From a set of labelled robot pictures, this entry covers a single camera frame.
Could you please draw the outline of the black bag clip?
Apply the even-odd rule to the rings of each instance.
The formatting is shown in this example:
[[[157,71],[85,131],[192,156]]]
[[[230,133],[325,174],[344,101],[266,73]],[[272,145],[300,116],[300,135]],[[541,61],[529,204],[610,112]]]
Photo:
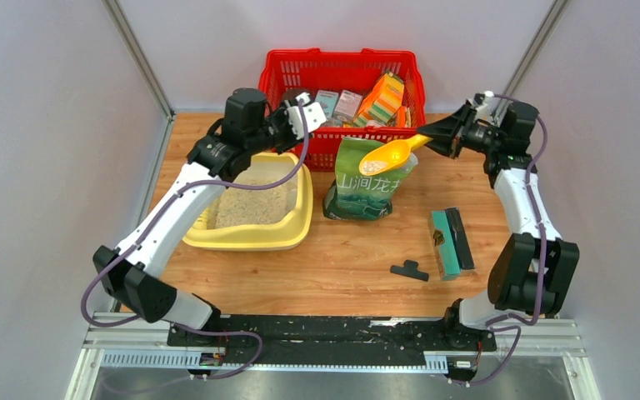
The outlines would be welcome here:
[[[422,282],[428,282],[430,275],[427,272],[421,271],[419,263],[414,260],[405,260],[403,265],[392,265],[389,269],[390,273],[402,276],[405,278],[416,279]]]

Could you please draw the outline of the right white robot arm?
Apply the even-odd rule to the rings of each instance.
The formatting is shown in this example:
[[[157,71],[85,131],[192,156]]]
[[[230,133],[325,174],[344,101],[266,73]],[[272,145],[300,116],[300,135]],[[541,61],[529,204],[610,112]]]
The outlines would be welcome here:
[[[485,157],[483,170],[504,210],[510,237],[492,267],[484,292],[457,300],[453,317],[442,325],[443,341],[465,348],[475,329],[508,319],[526,325],[562,309],[578,265],[578,245],[563,239],[550,221],[538,189],[536,163],[545,149],[531,155],[535,127],[548,130],[531,104],[511,100],[498,121],[488,118],[488,98],[468,100],[456,112],[417,128],[435,153],[457,158],[463,149]]]

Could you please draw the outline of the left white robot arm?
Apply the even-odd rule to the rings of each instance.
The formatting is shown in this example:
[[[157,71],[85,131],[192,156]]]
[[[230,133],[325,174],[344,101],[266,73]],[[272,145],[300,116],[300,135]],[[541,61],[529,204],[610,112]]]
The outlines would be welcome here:
[[[264,92],[238,88],[227,98],[224,114],[198,139],[180,173],[160,202],[116,247],[101,246],[92,260],[97,276],[82,296],[81,312],[91,322],[88,297],[100,284],[104,292],[148,323],[166,321],[189,328],[199,344],[214,344],[221,323],[218,309],[199,296],[173,287],[160,277],[173,251],[203,211],[228,188],[242,188],[236,178],[253,156],[281,154],[302,144],[326,118],[308,92],[271,109]]]

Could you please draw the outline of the yellow plastic scoop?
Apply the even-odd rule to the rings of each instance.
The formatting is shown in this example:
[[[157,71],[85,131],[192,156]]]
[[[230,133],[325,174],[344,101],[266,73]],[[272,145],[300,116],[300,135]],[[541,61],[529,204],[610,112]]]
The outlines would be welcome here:
[[[432,139],[416,134],[408,139],[397,139],[385,143],[368,154],[359,163],[359,172],[363,176],[375,176],[400,168],[410,158],[413,150],[431,142]]]

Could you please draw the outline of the green litter bag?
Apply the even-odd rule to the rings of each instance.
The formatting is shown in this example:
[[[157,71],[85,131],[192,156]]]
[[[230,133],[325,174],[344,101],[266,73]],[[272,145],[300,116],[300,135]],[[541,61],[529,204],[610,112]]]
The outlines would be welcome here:
[[[393,212],[392,197],[418,165],[418,158],[412,154],[397,169],[372,176],[361,174],[364,156],[382,145],[379,141],[354,137],[345,137],[340,142],[334,168],[335,180],[322,203],[326,218],[375,221]]]

